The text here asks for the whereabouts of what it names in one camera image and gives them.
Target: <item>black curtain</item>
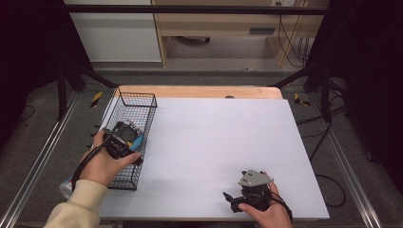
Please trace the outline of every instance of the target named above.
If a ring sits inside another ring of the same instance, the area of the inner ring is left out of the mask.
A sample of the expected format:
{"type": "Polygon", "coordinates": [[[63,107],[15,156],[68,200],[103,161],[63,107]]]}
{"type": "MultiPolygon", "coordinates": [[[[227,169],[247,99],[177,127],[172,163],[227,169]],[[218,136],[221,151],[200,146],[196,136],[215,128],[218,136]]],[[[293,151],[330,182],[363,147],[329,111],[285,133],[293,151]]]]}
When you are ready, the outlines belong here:
{"type": "MultiPolygon", "coordinates": [[[[0,1],[0,148],[18,122],[28,94],[56,81],[60,64],[76,62],[93,70],[69,13],[46,12],[44,4],[64,2],[0,1]]],[[[64,70],[73,89],[84,89],[77,70],[69,66],[64,70]]]]}
{"type": "MultiPolygon", "coordinates": [[[[353,9],[323,62],[332,77],[346,81],[346,105],[368,151],[382,162],[403,193],[403,1],[333,0],[333,8],[353,9]]],[[[309,56],[321,51],[348,15],[326,16],[309,56]]],[[[318,86],[320,75],[310,75],[318,86]]]]}

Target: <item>floor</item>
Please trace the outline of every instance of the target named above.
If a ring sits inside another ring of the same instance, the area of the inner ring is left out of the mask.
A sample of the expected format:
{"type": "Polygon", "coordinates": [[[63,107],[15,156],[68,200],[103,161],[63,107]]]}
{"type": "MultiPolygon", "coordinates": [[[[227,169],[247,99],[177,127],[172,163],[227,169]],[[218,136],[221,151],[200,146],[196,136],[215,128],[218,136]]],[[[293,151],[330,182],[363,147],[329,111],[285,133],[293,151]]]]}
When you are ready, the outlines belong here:
{"type": "MultiPolygon", "coordinates": [[[[293,64],[298,63],[295,57],[290,55],[290,58],[293,64]]],[[[230,39],[225,37],[212,37],[208,44],[197,40],[173,39],[165,68],[149,63],[119,66],[100,64],[96,67],[103,76],[118,84],[218,86],[268,86],[300,68],[290,64],[282,68],[276,67],[264,38],[230,39]]],[[[26,207],[20,212],[17,224],[21,227],[35,225],[40,227],[46,220],[49,210],[56,203],[63,201],[63,197],[58,192],[58,185],[71,172],[71,168],[76,166],[75,159],[80,157],[80,151],[84,151],[85,146],[90,143],[90,135],[96,130],[94,125],[99,123],[103,108],[107,105],[107,99],[104,99],[100,101],[97,108],[88,108],[96,91],[101,89],[107,97],[112,90],[100,86],[87,77],[85,80],[86,91],[80,95],[69,124],[64,129],[63,139],[68,137],[69,140],[60,140],[57,143],[52,156],[48,158],[48,164],[52,165],[47,165],[41,170],[43,174],[30,192],[31,197],[24,202],[26,207]]],[[[284,99],[289,100],[296,121],[318,115],[315,109],[317,93],[305,94],[302,89],[303,82],[304,79],[296,80],[281,90],[284,99]],[[295,102],[296,93],[302,103],[295,102]]],[[[54,96],[56,89],[55,84],[50,84],[29,94],[28,105],[34,109],[27,107],[22,114],[21,123],[13,129],[12,139],[0,154],[2,180],[0,182],[2,196],[0,214],[4,214],[9,208],[13,197],[23,185],[25,177],[29,174],[36,157],[51,134],[52,127],[56,124],[57,98],[54,96]]],[[[332,92],[331,97],[335,97],[332,108],[343,106],[342,99],[339,99],[335,93],[332,92]]],[[[321,120],[317,120],[298,126],[308,156],[312,156],[326,125],[321,120]]],[[[355,127],[349,121],[348,112],[345,110],[335,114],[331,131],[315,155],[312,166],[316,173],[338,181],[346,191],[346,202],[339,208],[328,207],[331,215],[329,220],[297,222],[295,226],[380,227],[364,222],[357,207],[359,200],[349,191],[351,188],[336,161],[333,145],[335,141],[331,140],[332,134],[336,136],[354,169],[382,227],[403,227],[403,197],[394,188],[382,165],[367,161],[365,147],[356,135],[355,127]]],[[[335,205],[342,201],[342,192],[337,184],[323,178],[318,178],[318,183],[329,204],[335,205]]],[[[109,223],[110,221],[103,221],[103,225],[109,223]]],[[[137,224],[136,227],[150,227],[149,225],[137,224]]]]}

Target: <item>blue object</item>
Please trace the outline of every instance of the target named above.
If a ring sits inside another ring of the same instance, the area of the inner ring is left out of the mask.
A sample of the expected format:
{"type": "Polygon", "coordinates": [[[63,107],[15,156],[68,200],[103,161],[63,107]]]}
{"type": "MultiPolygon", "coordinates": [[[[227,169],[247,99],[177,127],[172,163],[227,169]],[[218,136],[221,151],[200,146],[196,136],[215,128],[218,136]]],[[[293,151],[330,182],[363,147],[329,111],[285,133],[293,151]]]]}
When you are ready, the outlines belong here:
{"type": "Polygon", "coordinates": [[[134,151],[135,149],[137,149],[137,147],[139,147],[139,145],[142,143],[143,141],[143,135],[139,136],[134,142],[133,144],[130,145],[129,149],[134,151]]]}

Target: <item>person's arm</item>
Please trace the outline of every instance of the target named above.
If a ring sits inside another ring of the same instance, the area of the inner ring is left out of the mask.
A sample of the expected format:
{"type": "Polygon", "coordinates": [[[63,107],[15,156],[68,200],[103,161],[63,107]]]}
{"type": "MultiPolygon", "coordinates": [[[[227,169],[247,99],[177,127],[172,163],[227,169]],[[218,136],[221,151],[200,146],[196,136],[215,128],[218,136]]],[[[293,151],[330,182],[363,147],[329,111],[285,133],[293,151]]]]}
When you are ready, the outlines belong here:
{"type": "MultiPolygon", "coordinates": [[[[104,131],[94,136],[93,146],[102,144],[104,131]]],[[[98,227],[98,212],[114,177],[123,168],[141,157],[134,153],[123,159],[114,160],[105,148],[86,165],[76,188],[67,202],[53,208],[45,227],[98,227]]]]}
{"type": "MultiPolygon", "coordinates": [[[[273,183],[269,183],[270,191],[279,196],[278,188],[273,183]]],[[[293,223],[288,217],[287,210],[278,202],[270,201],[270,207],[266,211],[262,212],[255,207],[246,203],[239,205],[240,210],[255,219],[263,228],[292,228],[293,223]]]]}

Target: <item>human hand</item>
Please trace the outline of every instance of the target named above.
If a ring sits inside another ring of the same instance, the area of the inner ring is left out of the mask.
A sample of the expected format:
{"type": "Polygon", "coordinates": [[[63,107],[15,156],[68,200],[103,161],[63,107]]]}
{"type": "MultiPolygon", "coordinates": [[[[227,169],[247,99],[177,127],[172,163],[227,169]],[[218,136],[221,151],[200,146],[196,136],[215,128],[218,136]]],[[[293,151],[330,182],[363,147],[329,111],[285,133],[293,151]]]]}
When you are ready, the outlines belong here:
{"type": "MultiPolygon", "coordinates": [[[[93,147],[98,146],[104,142],[104,130],[100,130],[93,139],[93,147]]],[[[81,161],[90,152],[88,150],[81,161]]],[[[141,153],[136,152],[130,154],[124,158],[114,160],[109,156],[106,148],[102,148],[101,151],[92,158],[91,161],[86,165],[83,172],[80,175],[80,180],[89,180],[98,182],[106,187],[113,181],[115,176],[126,166],[130,165],[138,158],[142,156],[141,153]]]]}
{"type": "MultiPolygon", "coordinates": [[[[277,186],[273,183],[269,183],[270,191],[279,195],[277,186]]],[[[280,200],[278,196],[273,194],[273,198],[280,200]]],[[[262,212],[255,207],[246,203],[239,205],[240,210],[255,219],[263,228],[289,228],[293,227],[290,218],[288,217],[287,210],[278,202],[271,200],[270,207],[266,211],[262,212]]]]}

